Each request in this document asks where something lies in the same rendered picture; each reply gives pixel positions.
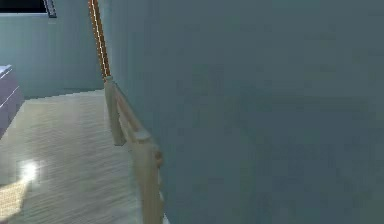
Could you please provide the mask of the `dark window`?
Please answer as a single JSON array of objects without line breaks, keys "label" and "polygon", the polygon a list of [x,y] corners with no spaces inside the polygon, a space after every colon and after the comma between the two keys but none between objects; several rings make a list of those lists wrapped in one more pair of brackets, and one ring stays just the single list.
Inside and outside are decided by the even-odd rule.
[{"label": "dark window", "polygon": [[56,18],[53,0],[0,0],[0,14],[46,14]]}]

